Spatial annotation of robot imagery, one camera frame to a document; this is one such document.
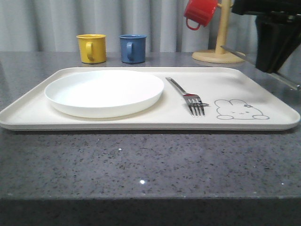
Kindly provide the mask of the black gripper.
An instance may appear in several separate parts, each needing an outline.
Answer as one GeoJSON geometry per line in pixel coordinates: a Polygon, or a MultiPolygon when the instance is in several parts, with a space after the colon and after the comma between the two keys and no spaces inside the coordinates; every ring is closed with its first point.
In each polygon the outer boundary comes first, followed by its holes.
{"type": "Polygon", "coordinates": [[[263,72],[277,72],[301,44],[300,0],[235,0],[232,12],[272,20],[256,21],[256,68],[263,72]]]}

